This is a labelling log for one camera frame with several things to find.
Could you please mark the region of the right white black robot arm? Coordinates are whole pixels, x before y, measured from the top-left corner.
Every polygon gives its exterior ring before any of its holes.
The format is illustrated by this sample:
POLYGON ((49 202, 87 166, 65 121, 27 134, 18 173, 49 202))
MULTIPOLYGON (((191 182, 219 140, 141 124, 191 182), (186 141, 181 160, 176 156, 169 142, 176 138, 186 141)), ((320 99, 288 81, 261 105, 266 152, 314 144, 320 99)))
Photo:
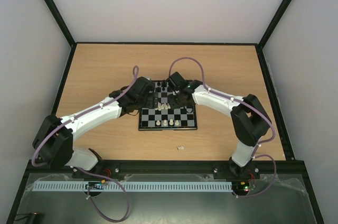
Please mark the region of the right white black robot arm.
POLYGON ((169 105, 176 109, 201 105, 219 111, 232 120, 238 139, 235 152, 229 159, 230 172, 240 178, 249 171, 249 162, 266 135, 272 122, 255 95, 233 96, 210 88, 199 80, 185 80, 178 72, 166 80, 172 93, 167 96, 169 105))

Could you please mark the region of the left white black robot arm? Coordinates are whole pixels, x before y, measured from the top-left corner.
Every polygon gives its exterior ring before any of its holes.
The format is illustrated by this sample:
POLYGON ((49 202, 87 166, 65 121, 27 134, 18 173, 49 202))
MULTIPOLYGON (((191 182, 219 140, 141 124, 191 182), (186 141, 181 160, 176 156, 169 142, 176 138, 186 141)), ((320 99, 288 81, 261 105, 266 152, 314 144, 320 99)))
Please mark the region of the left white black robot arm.
POLYGON ((73 143, 109 120, 156 105, 155 82, 139 77, 87 109, 63 117, 48 115, 32 143, 35 150, 32 165, 47 165, 51 169, 70 166, 90 171, 99 163, 99 155, 89 148, 75 147, 73 143))

